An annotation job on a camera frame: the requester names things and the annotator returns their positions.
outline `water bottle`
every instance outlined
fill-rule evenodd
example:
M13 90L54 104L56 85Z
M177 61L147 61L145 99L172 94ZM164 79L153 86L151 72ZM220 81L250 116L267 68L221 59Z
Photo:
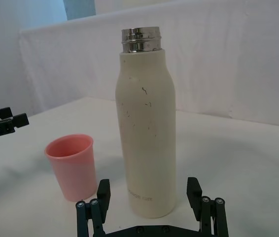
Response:
M132 210L158 218L175 205L175 92L159 27L122 30L116 106Z

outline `white tablecloth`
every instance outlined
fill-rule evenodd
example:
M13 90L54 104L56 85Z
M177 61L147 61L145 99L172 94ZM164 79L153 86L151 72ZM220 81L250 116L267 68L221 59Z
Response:
M0 137L0 237L76 236L75 203L63 198L43 154L72 133L94 138L97 179L110 179L107 233L156 224L197 230L185 194L194 176L204 195L226 200L231 237L279 237L279 126L177 112L177 206L143 219L128 206L116 117L114 102L84 98Z

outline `pink cup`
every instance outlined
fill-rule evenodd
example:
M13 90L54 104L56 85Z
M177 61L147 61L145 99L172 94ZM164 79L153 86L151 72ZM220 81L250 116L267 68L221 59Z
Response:
M56 139L45 148L64 197L79 201L97 189L93 139L84 134Z

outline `white fabric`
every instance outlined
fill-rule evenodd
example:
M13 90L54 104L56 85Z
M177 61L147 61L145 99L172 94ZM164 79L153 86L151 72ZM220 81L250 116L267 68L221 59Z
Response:
M177 109L279 125L279 0L194 0L21 32L36 112L114 99L121 29L160 26Z
M197 230L186 196L187 177L197 177L203 195L226 200L230 237L279 237L279 126L184 112L176 118L177 204L156 219L129 206L114 102L83 98L0 137L0 237L77 236L75 203L63 198L43 154L49 142L74 133L93 137L97 180L110 179L106 233L136 225Z

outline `black robotic claw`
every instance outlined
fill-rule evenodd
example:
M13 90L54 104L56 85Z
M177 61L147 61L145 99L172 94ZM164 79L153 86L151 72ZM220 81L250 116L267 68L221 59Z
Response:
M89 203L84 201L76 203L78 237L89 236L87 225L89 219L93 221L94 237L228 237L225 201L219 197L211 200L207 196L202 196L202 189L196 178L188 178L187 196L195 218L200 222L199 231L173 226L135 226L106 234L102 224L105 223L110 196L109 180L104 179L99 183L96 199Z
M26 114L13 116L9 107L0 109L0 136L15 132L15 127L29 124Z

